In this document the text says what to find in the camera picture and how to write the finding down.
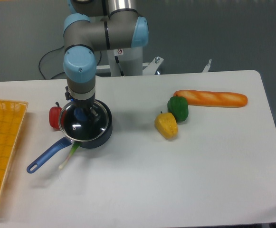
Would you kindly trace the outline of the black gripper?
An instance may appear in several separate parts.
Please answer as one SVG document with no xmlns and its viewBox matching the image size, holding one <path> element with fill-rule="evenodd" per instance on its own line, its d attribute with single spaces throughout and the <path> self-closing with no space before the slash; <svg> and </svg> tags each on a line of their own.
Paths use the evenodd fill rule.
<svg viewBox="0 0 276 228">
<path fill-rule="evenodd" d="M 87 122 L 93 122 L 94 118 L 99 116 L 98 107 L 93 105 L 95 102 L 95 86 L 90 91 L 83 94 L 72 91 L 68 86 L 66 86 L 65 89 L 66 100 L 72 102 L 75 107 L 84 110 Z"/>
</svg>

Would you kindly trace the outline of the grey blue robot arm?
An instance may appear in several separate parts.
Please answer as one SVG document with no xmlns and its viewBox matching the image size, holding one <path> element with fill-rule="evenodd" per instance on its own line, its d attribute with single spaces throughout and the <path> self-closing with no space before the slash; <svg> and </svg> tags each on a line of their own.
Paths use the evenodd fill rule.
<svg viewBox="0 0 276 228">
<path fill-rule="evenodd" d="M 67 100 L 89 114 L 95 102 L 94 52 L 139 48 L 148 43 L 149 28 L 134 0 L 69 0 L 64 21 L 64 62 Z"/>
</svg>

